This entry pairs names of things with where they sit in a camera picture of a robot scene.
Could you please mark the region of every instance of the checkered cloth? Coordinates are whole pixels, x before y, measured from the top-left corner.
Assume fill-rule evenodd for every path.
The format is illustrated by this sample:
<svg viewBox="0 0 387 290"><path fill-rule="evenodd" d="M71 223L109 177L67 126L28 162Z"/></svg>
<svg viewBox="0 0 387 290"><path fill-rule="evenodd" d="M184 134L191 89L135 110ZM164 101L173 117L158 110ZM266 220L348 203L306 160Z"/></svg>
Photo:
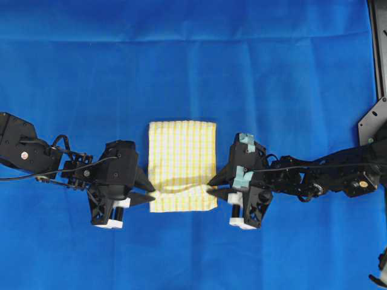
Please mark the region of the checkered cloth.
<svg viewBox="0 0 387 290"><path fill-rule="evenodd" d="M216 198L207 183L216 174L215 123L152 122L149 180L156 191L151 212L211 210Z"/></svg>

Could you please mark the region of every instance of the cable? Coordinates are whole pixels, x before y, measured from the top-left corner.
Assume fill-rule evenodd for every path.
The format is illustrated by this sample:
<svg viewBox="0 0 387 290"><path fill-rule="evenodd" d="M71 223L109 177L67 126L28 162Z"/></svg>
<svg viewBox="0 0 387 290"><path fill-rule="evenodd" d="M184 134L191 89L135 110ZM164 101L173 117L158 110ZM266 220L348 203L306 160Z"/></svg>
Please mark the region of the cable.
<svg viewBox="0 0 387 290"><path fill-rule="evenodd" d="M278 161L278 157L276 155L274 155L274 154L266 155L266 160L268 160L270 157L274 157Z"/></svg>
<svg viewBox="0 0 387 290"><path fill-rule="evenodd" d="M63 142L65 143L65 149L66 151L71 151L70 150L70 143L68 141L68 137L66 135L58 135L54 142L52 143L51 147L57 147L56 145L58 144L58 142L60 141L60 139L63 139ZM74 161L74 158L72 156L72 154L70 153L66 153L68 155L68 157L70 158L71 161Z"/></svg>
<svg viewBox="0 0 387 290"><path fill-rule="evenodd" d="M74 169L60 169L60 170L55 170L55 171L50 171L50 172L42 172L42 173L24 175L24 176L18 176L18 177L0 178L0 181L22 180L22 179L40 177L42 175L49 175L49 174L60 173L60 172L74 172L76 170L81 170L81 169L85 169L85 168L90 167L90 166L97 165L97 164L105 162L106 160L109 160L109 159L118 159L118 157L116 157L116 156L106 157L106 158L103 158L103 159L98 160L96 162L93 162L93 163L90 163L90 164L87 164L84 166L80 166L80 167L74 168Z"/></svg>
<svg viewBox="0 0 387 290"><path fill-rule="evenodd" d="M46 141L42 140L42 139L29 139L29 138L23 138L20 140L20 143L33 143L33 144L40 144L40 145L43 145L44 147L48 148L49 145L47 144Z"/></svg>
<svg viewBox="0 0 387 290"><path fill-rule="evenodd" d="M386 163L349 163L349 164L332 164L332 165L300 165L300 166L289 166L282 168L270 168L270 169L259 169L252 170L253 172L273 172L273 171L283 171L289 169L299 169L299 168L337 168L337 167L350 167L350 166L367 166L367 165L378 165L378 166L387 166Z"/></svg>

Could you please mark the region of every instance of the screw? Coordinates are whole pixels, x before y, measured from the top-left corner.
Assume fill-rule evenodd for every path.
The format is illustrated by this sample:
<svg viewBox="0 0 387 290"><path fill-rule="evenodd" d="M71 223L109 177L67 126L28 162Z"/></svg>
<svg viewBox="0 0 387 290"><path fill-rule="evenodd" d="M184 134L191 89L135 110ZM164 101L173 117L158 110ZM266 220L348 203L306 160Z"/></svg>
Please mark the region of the screw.
<svg viewBox="0 0 387 290"><path fill-rule="evenodd" d="M361 187L363 187L364 189L365 189L366 187L368 187L368 183L367 183L366 181L360 181L360 182L359 182L359 185L360 185Z"/></svg>
<svg viewBox="0 0 387 290"><path fill-rule="evenodd" d="M22 154L21 154L21 158L23 160L26 160L28 158L28 153L26 151L23 151Z"/></svg>

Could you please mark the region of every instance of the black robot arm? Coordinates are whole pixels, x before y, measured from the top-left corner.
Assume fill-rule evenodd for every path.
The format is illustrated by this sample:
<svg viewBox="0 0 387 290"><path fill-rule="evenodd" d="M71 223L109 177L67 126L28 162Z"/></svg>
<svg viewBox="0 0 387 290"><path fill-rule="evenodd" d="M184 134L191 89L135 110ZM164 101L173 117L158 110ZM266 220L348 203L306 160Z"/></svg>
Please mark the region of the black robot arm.
<svg viewBox="0 0 387 290"><path fill-rule="evenodd" d="M63 140L65 148L57 144ZM59 170L63 154L68 157ZM34 126L8 113L0 113L0 163L31 173L11 181L36 178L74 190L86 190L91 211L91 223L105 228L121 228L123 209L154 200L152 196L132 191L133 187L153 192L155 189L138 166L138 154L132 141L106 144L98 161L93 156L73 152L68 138L59 135L52 145L38 139ZM67 182L56 180L56 174Z"/></svg>

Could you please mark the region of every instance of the blue cloth surface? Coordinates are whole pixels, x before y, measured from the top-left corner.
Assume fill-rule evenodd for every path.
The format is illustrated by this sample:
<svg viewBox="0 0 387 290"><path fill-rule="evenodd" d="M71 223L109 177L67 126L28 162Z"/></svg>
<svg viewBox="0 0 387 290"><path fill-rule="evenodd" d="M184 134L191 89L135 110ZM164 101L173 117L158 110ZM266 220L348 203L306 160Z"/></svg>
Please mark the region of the blue cloth surface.
<svg viewBox="0 0 387 290"><path fill-rule="evenodd" d="M217 167L237 132L313 160L356 146L375 103L366 1L0 1L0 111L98 158L148 123L213 121ZM0 168L1 177L16 176ZM302 204L275 194L262 228L208 212L89 223L85 192L0 184L0 289L375 289L382 190Z"/></svg>

